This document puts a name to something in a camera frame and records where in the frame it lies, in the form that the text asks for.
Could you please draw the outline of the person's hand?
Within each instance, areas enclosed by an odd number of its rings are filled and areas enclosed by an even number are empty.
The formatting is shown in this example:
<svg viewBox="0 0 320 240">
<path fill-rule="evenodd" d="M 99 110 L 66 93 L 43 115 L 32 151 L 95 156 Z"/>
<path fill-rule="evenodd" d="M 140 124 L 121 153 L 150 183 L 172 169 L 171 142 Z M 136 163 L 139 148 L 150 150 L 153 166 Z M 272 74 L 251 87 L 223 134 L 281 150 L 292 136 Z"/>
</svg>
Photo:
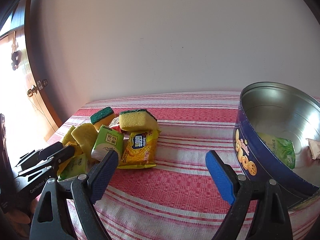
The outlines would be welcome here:
<svg viewBox="0 0 320 240">
<path fill-rule="evenodd" d="M 34 199 L 31 201 L 29 205 L 29 211 L 33 215 L 35 213 L 36 207 L 38 204 L 38 200 Z M 6 218 L 12 224 L 29 224 L 31 222 L 31 218 L 28 214 L 20 211 L 18 209 L 13 209 L 5 214 Z"/>
</svg>

